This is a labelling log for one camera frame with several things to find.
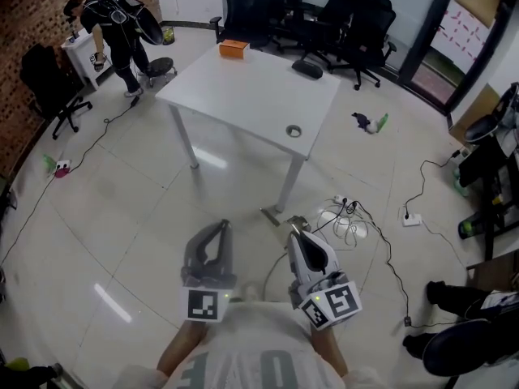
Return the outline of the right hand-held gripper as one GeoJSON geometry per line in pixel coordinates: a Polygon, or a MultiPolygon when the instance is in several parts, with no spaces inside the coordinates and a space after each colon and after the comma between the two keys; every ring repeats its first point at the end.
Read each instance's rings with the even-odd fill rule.
{"type": "Polygon", "coordinates": [[[343,323],[362,310],[356,284],[339,270],[335,251],[327,242],[293,227],[286,248],[297,279],[289,287],[293,307],[302,311],[314,329],[343,323]],[[311,281],[312,272],[324,276],[311,281]]]}

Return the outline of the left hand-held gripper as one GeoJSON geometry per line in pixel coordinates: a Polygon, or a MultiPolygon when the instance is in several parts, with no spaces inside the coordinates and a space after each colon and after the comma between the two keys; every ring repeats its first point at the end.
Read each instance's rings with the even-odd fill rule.
{"type": "Polygon", "coordinates": [[[188,241],[181,277],[183,318],[220,323],[237,283],[233,270],[233,228],[228,220],[202,228],[188,241]]]}

